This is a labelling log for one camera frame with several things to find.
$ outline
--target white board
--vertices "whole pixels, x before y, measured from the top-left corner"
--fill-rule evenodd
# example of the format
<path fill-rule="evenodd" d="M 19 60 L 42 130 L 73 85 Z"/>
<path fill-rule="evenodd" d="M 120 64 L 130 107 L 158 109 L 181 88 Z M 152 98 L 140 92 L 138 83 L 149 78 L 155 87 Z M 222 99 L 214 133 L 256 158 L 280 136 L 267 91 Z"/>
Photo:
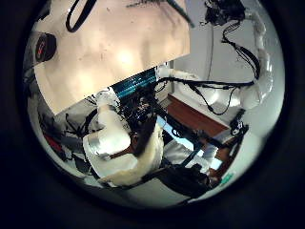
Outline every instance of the white board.
<path fill-rule="evenodd" d="M 97 1 L 82 27 L 70 33 L 65 22 L 73 2 L 53 0 L 51 14 L 34 28 L 57 39 L 54 57 L 34 67 L 55 115 L 105 87 L 190 53 L 189 26 L 166 2 L 126 8 L 137 1 Z M 76 7 L 72 25 L 85 2 Z M 177 3 L 186 8 L 184 0 Z"/>

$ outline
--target black cable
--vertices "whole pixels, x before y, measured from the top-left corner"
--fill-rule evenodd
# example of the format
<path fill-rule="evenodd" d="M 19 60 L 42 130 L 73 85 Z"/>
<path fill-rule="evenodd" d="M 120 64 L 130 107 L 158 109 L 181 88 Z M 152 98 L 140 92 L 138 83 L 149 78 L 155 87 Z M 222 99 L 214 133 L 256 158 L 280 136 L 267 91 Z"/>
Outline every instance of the black cable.
<path fill-rule="evenodd" d="M 174 0 L 167 0 L 168 4 L 173 7 L 188 23 L 194 28 L 195 25 L 191 19 L 191 17 L 176 3 Z"/>
<path fill-rule="evenodd" d="M 88 114 L 88 116 L 85 119 L 84 125 L 81 127 L 81 131 L 85 129 L 82 136 L 87 135 L 89 133 L 89 125 L 92 122 L 93 117 L 96 115 L 97 115 L 97 109 L 94 109 L 90 114 Z"/>
<path fill-rule="evenodd" d="M 162 91 L 165 89 L 165 87 L 166 87 L 167 84 L 168 84 L 168 82 L 165 81 L 164 84 L 163 84 L 163 86 L 162 86 L 160 89 L 158 89 L 157 91 L 155 91 L 155 92 L 156 92 L 156 93 L 162 92 Z"/>
<path fill-rule="evenodd" d="M 88 100 L 91 101 L 91 103 L 96 105 L 95 99 L 91 98 L 90 96 L 88 97 Z"/>
<path fill-rule="evenodd" d="M 66 114 L 66 122 L 68 123 L 68 125 L 72 128 L 73 132 L 70 132 L 71 134 L 77 134 L 77 129 L 75 129 L 75 127 L 69 122 L 68 120 L 69 114 Z"/>
<path fill-rule="evenodd" d="M 92 105 L 96 106 L 96 103 L 95 103 L 95 102 L 92 102 L 91 100 L 89 100 L 89 99 L 87 99 L 87 98 L 85 98 L 85 100 L 86 100 L 87 102 L 90 102 Z"/>
<path fill-rule="evenodd" d="M 228 26 L 223 32 L 222 32 L 222 43 L 225 43 L 225 44 L 229 44 L 231 45 L 235 50 L 236 52 L 238 53 L 239 56 L 241 56 L 241 54 L 243 53 L 244 54 L 244 57 L 245 55 L 247 57 L 245 57 L 247 60 L 245 60 L 245 58 L 243 58 L 253 69 L 254 71 L 254 77 L 256 79 L 259 78 L 259 75 L 260 75 L 260 64 L 259 64 L 259 60 L 256 58 L 256 56 L 249 50 L 247 50 L 246 48 L 242 47 L 242 46 L 239 46 L 237 45 L 235 42 L 232 42 L 228 39 L 227 37 L 227 34 L 229 34 L 230 32 L 233 32 L 235 30 L 237 30 L 240 26 L 240 21 L 237 21 L 233 24 L 231 24 L 230 26 Z"/>
<path fill-rule="evenodd" d="M 203 98 L 204 102 L 208 106 L 209 111 L 212 112 L 214 115 L 223 115 L 226 112 L 228 112 L 228 110 L 230 108 L 231 100 L 232 100 L 232 95 L 233 95 L 234 91 L 237 89 L 237 88 L 232 89 L 232 91 L 230 93 L 230 97 L 229 97 L 229 102 L 228 102 L 228 105 L 227 105 L 226 109 L 222 113 L 217 113 L 214 110 L 214 108 L 208 103 L 207 99 L 203 96 L 203 94 L 196 87 L 190 86 L 190 88 L 191 88 L 191 90 L 193 90 L 195 93 L 199 94 Z"/>
<path fill-rule="evenodd" d="M 178 82 L 178 83 L 183 83 L 183 84 L 187 84 L 187 85 L 192 85 L 192 86 L 195 86 L 195 87 L 217 89 L 213 86 L 209 86 L 210 84 L 214 84 L 214 85 L 224 86 L 223 88 L 221 88 L 223 90 L 228 90 L 228 89 L 230 89 L 230 87 L 234 87 L 234 88 L 249 87 L 249 86 L 252 86 L 254 84 L 253 81 L 247 82 L 247 83 L 228 83 L 228 82 L 218 82 L 218 81 L 205 81 L 205 80 L 204 81 L 196 81 L 196 80 L 181 79 L 181 78 L 174 78 L 174 77 L 164 77 L 164 78 L 159 79 L 157 82 L 155 82 L 155 86 L 157 84 L 165 82 L 165 81 Z"/>
<path fill-rule="evenodd" d="M 66 19 L 66 28 L 69 32 L 76 32 L 83 25 L 83 23 L 86 21 L 87 17 L 89 16 L 90 12 L 92 11 L 92 8 L 94 7 L 96 0 L 87 0 L 84 9 L 82 10 L 81 14 L 76 20 L 74 26 L 72 27 L 70 24 L 71 15 L 73 14 L 78 2 L 79 0 L 75 0 Z"/>

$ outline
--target wire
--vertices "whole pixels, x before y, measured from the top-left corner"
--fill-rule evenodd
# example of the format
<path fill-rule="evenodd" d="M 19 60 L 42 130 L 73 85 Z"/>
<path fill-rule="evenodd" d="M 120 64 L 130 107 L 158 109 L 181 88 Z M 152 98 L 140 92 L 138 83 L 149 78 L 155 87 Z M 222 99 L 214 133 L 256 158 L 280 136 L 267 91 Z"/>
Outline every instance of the wire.
<path fill-rule="evenodd" d="M 197 147 L 195 150 L 193 150 L 187 158 L 185 158 L 182 163 L 180 164 L 182 167 L 186 167 L 191 160 L 193 160 L 193 158 L 199 153 L 199 151 L 201 150 L 201 147 Z"/>
<path fill-rule="evenodd" d="M 157 82 L 155 82 L 155 86 L 164 81 L 178 82 L 178 83 L 193 85 L 193 86 L 202 87 L 202 88 L 223 89 L 223 90 L 228 90 L 231 87 L 234 87 L 234 88 L 248 87 L 248 86 L 252 86 L 254 84 L 253 81 L 247 82 L 247 83 L 228 83 L 228 82 L 218 82 L 218 81 L 196 81 L 196 80 L 181 79 L 181 78 L 174 78 L 174 77 L 164 77 L 164 78 L 159 79 Z M 220 85 L 223 87 L 216 88 L 214 86 L 210 86 L 211 84 L 218 85 L 218 86 Z"/>
<path fill-rule="evenodd" d="M 88 116 L 86 116 L 85 118 L 85 123 L 84 125 L 80 128 L 81 131 L 84 131 L 84 133 L 82 134 L 82 136 L 85 136 L 89 133 L 89 125 L 92 122 L 92 119 L 97 115 L 97 109 L 94 109 L 93 111 L 91 111 L 90 114 L 88 114 Z"/>
<path fill-rule="evenodd" d="M 90 102 L 92 105 L 96 106 L 96 103 L 95 103 L 95 102 L 92 102 L 91 100 L 89 100 L 89 99 L 87 99 L 87 98 L 85 98 L 85 100 L 86 100 L 87 102 Z"/>
<path fill-rule="evenodd" d="M 235 42 L 232 42 L 228 39 L 227 34 L 237 30 L 240 27 L 240 21 L 232 23 L 222 32 L 222 43 L 226 43 L 231 45 L 234 50 L 237 52 L 238 56 L 240 56 L 243 60 L 245 60 L 252 68 L 254 72 L 254 78 L 258 79 L 260 74 L 260 64 L 256 56 L 249 50 L 244 47 L 237 45 Z"/>
<path fill-rule="evenodd" d="M 176 3 L 174 0 L 167 0 L 168 4 L 173 7 L 188 23 L 194 28 L 195 25 L 191 19 L 191 17 Z"/>
<path fill-rule="evenodd" d="M 68 116 L 69 114 L 66 114 L 65 118 L 66 118 L 66 122 L 68 123 L 68 125 L 72 128 L 73 132 L 70 132 L 71 134 L 76 134 L 78 135 L 78 128 L 76 129 L 68 120 Z"/>
<path fill-rule="evenodd" d="M 87 0 L 86 4 L 84 6 L 84 9 L 82 10 L 80 16 L 76 20 L 74 26 L 72 27 L 71 26 L 71 15 L 73 14 L 78 2 L 79 2 L 79 0 L 75 0 L 74 4 L 72 5 L 72 7 L 68 13 L 67 19 L 66 19 L 66 28 L 69 32 L 76 32 L 83 25 L 83 23 L 86 21 L 87 17 L 91 13 L 96 0 Z"/>
<path fill-rule="evenodd" d="M 208 109 L 210 112 L 212 112 L 214 115 L 223 115 L 225 114 L 226 112 L 228 112 L 229 108 L 230 108 L 230 105 L 231 105 L 231 100 L 232 100 L 232 95 L 234 93 L 234 91 L 237 89 L 237 88 L 233 88 L 231 93 L 230 93 L 230 97 L 229 97 L 229 101 L 228 101 L 228 105 L 226 107 L 226 109 L 222 112 L 222 113 L 217 113 L 214 108 L 208 103 L 207 99 L 203 96 L 203 94 L 195 87 L 195 86 L 189 86 L 195 93 L 199 94 L 204 102 L 206 103 L 206 105 L 208 106 Z"/>
<path fill-rule="evenodd" d="M 168 81 L 165 81 L 164 84 L 163 84 L 163 86 L 162 86 L 159 90 L 157 90 L 157 91 L 155 91 L 155 92 L 156 92 L 156 93 L 160 93 L 161 91 L 163 91 L 163 90 L 165 89 L 165 87 L 166 87 L 167 84 L 168 84 Z"/>

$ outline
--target white panel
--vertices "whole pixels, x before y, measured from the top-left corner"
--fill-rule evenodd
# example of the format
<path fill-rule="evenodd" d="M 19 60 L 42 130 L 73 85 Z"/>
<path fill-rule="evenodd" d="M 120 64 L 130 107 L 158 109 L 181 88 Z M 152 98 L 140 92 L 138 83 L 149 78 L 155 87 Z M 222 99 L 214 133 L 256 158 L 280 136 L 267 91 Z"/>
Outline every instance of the white panel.
<path fill-rule="evenodd" d="M 249 82 L 254 79 L 251 67 L 242 58 L 238 57 L 232 46 L 220 42 L 223 30 L 232 23 L 234 22 L 213 29 L 214 45 L 210 79 L 224 82 Z M 243 21 L 240 28 L 229 33 L 227 37 L 256 55 L 252 21 Z"/>
<path fill-rule="evenodd" d="M 187 73 L 198 75 L 201 80 L 209 77 L 213 51 L 213 27 L 206 25 L 199 26 L 199 22 L 204 21 L 206 8 L 204 1 L 186 0 L 187 11 L 194 21 L 196 27 L 190 30 L 191 53 L 177 58 L 173 62 L 173 67 Z"/>
<path fill-rule="evenodd" d="M 116 82 L 190 52 L 188 23 L 168 3 L 126 8 L 132 0 L 97 1 L 82 27 L 65 27 L 74 1 L 53 0 L 36 31 L 54 34 L 57 51 L 35 66 L 42 95 L 58 114 Z M 80 1 L 71 24 L 83 9 Z M 177 3 L 185 9 L 184 0 Z"/>

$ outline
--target electronics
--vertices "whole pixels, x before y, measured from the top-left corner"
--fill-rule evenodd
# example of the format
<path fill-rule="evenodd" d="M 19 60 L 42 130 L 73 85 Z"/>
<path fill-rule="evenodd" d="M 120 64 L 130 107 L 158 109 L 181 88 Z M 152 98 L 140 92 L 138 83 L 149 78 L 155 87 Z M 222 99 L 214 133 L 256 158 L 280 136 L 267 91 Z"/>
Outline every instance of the electronics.
<path fill-rule="evenodd" d="M 154 68 L 136 74 L 130 78 L 112 85 L 117 97 L 122 99 L 132 93 L 139 87 L 145 87 L 156 81 Z"/>
<path fill-rule="evenodd" d="M 206 4 L 206 22 L 214 26 L 222 26 L 229 21 L 242 21 L 245 19 L 245 7 L 240 0 L 210 0 Z"/>

